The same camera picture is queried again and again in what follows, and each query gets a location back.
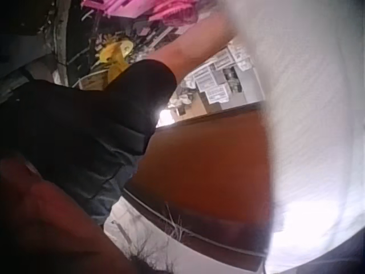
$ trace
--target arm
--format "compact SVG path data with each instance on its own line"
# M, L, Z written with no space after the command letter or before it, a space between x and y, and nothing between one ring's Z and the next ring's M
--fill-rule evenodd
M226 16L214 13L171 44L152 53L148 59L168 66L179 83L189 72L225 47L234 34Z

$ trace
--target person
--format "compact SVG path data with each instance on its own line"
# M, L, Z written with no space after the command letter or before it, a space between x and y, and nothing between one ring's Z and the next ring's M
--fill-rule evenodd
M1 147L23 155L103 225L177 84L233 37L216 12L131 65L103 92L32 80L0 105Z
M104 91L43 80L13 91L0 105L0 237L12 271L168 273L125 257L100 225L177 84L233 36L214 13Z

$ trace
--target wooden panel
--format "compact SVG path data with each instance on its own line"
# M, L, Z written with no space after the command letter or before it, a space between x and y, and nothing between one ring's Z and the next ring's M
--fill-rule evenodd
M230 111L155 133L130 184L199 215L269 222L269 165L259 111Z

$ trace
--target pink object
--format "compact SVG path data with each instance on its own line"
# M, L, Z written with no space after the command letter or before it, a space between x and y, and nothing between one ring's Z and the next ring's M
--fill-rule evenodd
M150 21L162 20L165 25L180 27L198 21L196 0L157 0Z
M136 18L153 8L156 0L83 0L82 6L101 10L107 16Z

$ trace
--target white fabric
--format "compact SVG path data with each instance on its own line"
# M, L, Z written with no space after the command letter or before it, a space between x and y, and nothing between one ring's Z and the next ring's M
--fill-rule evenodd
M365 226L363 1L224 2L267 99L277 207L266 269L280 272Z

